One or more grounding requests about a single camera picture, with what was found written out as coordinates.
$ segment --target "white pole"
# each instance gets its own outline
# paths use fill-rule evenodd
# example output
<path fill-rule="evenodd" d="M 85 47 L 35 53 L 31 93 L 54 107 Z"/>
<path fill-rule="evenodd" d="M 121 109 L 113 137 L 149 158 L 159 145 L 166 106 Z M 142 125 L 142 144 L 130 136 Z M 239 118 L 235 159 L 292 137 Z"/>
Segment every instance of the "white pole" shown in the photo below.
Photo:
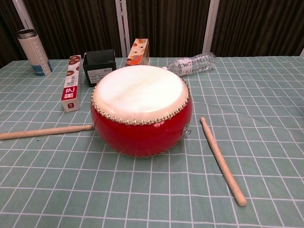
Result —
<path fill-rule="evenodd" d="M 127 57 L 125 40 L 124 40 L 122 8 L 120 5 L 120 0 L 115 0 L 115 4 L 116 4 L 116 14 L 117 14 L 117 21 L 118 21 L 119 37 L 120 37 L 120 46 L 122 48 L 122 56 Z"/>
<path fill-rule="evenodd" d="M 35 29 L 23 0 L 12 0 L 24 29 Z"/>
<path fill-rule="evenodd" d="M 127 3 L 126 0 L 122 0 L 122 8 L 123 8 L 123 26 L 124 26 L 124 35 L 125 35 L 125 43 L 127 48 L 127 55 L 130 53 L 130 34 L 129 34 L 129 24 L 128 24 L 128 13 L 127 13 Z"/>
<path fill-rule="evenodd" d="M 217 20 L 218 8 L 219 8 L 219 0 L 211 0 L 209 5 L 208 20 L 206 25 L 206 32 L 205 32 L 202 53 L 210 52 L 211 50 L 212 38 L 215 28 L 215 22 Z"/>
<path fill-rule="evenodd" d="M 303 50 L 302 50 L 300 56 L 304 56 L 304 48 L 303 48 Z"/>

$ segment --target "drum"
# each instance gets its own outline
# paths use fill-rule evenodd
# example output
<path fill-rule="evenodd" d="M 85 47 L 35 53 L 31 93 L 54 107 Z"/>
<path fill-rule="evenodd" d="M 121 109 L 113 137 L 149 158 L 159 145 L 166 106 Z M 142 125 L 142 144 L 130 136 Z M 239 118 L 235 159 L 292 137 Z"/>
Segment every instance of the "drum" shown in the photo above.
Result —
<path fill-rule="evenodd" d="M 91 96 L 99 136 L 117 152 L 147 157 L 188 134 L 192 102 L 187 84 L 155 66 L 127 66 L 107 74 Z"/>

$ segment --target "black box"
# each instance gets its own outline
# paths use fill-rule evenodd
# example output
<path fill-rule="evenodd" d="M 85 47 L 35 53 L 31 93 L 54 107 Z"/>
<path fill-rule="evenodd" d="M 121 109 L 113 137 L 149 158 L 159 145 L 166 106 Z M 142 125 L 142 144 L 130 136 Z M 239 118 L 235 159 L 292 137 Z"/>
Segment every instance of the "black box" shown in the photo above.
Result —
<path fill-rule="evenodd" d="M 116 70 L 114 50 L 86 52 L 83 68 L 89 86 L 95 86 L 104 76 Z"/>

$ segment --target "white drumhead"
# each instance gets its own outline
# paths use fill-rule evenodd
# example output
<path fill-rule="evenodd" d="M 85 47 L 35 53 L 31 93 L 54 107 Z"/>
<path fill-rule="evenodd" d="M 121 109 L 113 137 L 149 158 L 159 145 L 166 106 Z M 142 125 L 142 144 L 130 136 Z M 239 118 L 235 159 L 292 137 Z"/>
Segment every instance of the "white drumhead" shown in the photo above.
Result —
<path fill-rule="evenodd" d="M 109 118 L 136 122 L 167 118 L 188 101 L 188 88 L 174 73 L 155 66 L 126 66 L 95 87 L 96 109 Z"/>

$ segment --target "white thermos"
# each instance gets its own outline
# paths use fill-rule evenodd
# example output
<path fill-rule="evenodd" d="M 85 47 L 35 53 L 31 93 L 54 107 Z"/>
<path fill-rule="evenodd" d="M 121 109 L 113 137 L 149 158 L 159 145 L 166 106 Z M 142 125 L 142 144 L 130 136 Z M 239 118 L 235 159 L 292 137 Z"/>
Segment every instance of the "white thermos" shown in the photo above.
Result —
<path fill-rule="evenodd" d="M 48 76 L 53 70 L 36 31 L 34 29 L 20 30 L 18 40 L 35 74 Z"/>

